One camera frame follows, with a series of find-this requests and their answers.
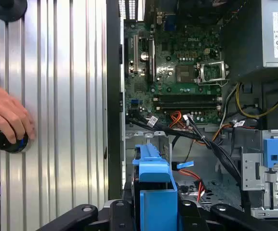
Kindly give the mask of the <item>person's left hand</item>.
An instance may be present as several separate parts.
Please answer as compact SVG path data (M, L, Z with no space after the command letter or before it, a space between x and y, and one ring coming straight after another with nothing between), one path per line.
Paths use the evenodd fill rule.
M12 144L21 140L25 134L32 140L35 138L32 117L17 99L2 88L0 88L0 131Z

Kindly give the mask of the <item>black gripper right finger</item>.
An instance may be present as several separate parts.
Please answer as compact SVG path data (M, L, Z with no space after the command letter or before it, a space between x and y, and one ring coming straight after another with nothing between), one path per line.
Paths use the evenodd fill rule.
M278 231L278 219L258 219L227 204L215 204L206 211L182 200L178 212L179 231Z

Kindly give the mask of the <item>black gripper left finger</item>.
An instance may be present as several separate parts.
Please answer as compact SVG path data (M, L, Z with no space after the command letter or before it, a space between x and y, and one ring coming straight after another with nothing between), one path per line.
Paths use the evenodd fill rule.
M43 227L40 231L133 231L132 205L124 200L111 200L102 209L79 205Z

